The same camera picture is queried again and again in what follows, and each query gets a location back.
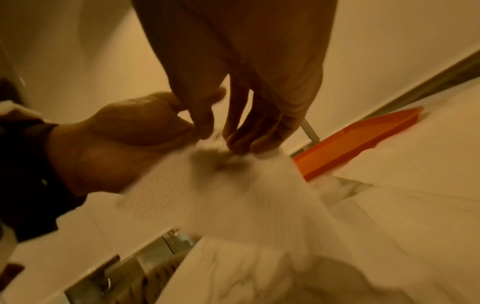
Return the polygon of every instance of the black sleeve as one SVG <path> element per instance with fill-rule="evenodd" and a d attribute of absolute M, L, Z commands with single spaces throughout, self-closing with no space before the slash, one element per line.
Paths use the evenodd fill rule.
<path fill-rule="evenodd" d="M 57 230 L 56 219 L 86 198 L 70 192 L 45 154 L 55 126 L 41 120 L 0 124 L 0 221 L 18 241 Z"/>

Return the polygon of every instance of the white paper towel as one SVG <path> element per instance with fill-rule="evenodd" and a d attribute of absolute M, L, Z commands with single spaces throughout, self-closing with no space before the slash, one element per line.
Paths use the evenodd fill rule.
<path fill-rule="evenodd" d="M 429 276 L 384 236 L 337 221 L 280 151 L 258 159 L 232 156 L 224 143 L 189 147 L 163 159 L 119 206 L 200 235 L 344 261 L 381 286 Z"/>

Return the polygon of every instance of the hand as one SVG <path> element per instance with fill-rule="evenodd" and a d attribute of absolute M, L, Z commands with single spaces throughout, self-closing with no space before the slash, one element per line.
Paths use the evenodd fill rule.
<path fill-rule="evenodd" d="M 202 138 L 206 102 L 230 74 L 223 135 L 236 153 L 278 147 L 299 126 L 322 82 L 336 0 L 133 0 L 170 87 Z M 238 128 L 253 90 L 253 105 Z"/>
<path fill-rule="evenodd" d="M 225 93 L 219 88 L 208 101 L 218 102 Z M 162 156 L 198 141 L 194 126 L 177 116 L 183 110 L 167 92 L 112 103 L 85 121 L 55 127 L 46 152 L 76 195 L 118 193 Z"/>

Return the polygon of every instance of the orange plastic container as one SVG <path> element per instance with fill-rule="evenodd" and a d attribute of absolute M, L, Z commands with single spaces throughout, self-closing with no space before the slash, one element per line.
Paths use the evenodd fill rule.
<path fill-rule="evenodd" d="M 309 181 L 351 160 L 361 151 L 417 123 L 423 107 L 360 120 L 317 143 L 293 160 Z"/>

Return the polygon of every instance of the wrist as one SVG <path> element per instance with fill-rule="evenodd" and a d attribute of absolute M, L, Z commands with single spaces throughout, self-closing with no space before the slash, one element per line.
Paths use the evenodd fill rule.
<path fill-rule="evenodd" d="M 56 126 L 45 143 L 45 152 L 52 168 L 76 196 L 91 192 L 79 174 L 82 154 L 87 147 L 86 140 L 82 123 L 76 123 Z"/>

